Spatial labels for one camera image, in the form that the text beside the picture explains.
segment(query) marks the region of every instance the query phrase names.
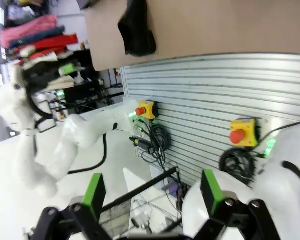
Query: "tan tabletop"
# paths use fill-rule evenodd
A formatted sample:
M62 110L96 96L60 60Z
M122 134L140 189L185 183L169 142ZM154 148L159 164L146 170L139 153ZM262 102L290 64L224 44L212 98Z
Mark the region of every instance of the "tan tabletop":
M125 55L118 22L127 0L100 0L86 11L96 71L225 53L300 54L300 0L147 0L157 44L146 57Z

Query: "red button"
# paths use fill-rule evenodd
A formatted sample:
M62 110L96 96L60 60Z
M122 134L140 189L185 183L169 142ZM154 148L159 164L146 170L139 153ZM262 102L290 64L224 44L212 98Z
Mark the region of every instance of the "red button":
M136 113L137 116L141 116L142 114L146 113L146 109L144 107L137 108L135 110L135 113Z
M245 136L245 131L243 131L242 129L238 129L231 132L229 138L233 144L238 144L245 138Z

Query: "pink garment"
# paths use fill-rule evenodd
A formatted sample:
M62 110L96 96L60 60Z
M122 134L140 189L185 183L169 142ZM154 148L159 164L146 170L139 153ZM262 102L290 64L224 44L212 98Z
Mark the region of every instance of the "pink garment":
M46 15L22 26L4 29L0 32L1 47L8 49L11 41L54 29L57 26L57 19L57 16Z

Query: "aluminum slatted surface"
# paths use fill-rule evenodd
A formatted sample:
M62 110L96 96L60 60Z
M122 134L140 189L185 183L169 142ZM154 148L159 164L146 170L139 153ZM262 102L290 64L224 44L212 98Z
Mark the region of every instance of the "aluminum slatted surface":
M171 133L167 162L190 184L218 168L231 148L230 122L242 117L300 121L300 56L227 54L144 63L122 69L127 97L159 102Z

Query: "cardboard surface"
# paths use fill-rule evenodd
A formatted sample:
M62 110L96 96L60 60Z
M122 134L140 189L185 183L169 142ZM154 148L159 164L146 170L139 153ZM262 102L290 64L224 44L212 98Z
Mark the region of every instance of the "cardboard surface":
M157 50L125 55L118 22L127 0L86 11L96 71L163 59L226 53L300 54L300 0L147 0Z

